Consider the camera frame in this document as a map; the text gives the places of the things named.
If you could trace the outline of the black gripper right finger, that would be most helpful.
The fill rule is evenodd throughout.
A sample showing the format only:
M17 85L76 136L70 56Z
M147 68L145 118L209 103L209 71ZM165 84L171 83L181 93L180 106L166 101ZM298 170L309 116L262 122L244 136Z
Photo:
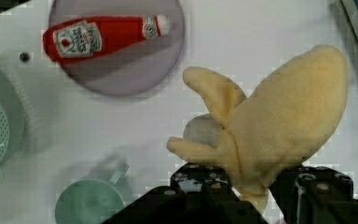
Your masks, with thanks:
M358 224L353 181L328 167L297 166L269 188L286 224Z

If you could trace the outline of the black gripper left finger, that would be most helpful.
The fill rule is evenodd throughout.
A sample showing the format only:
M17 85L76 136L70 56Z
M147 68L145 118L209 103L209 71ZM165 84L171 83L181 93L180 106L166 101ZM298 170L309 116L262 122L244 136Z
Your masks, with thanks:
M227 173L188 163L103 224L268 224L232 189Z

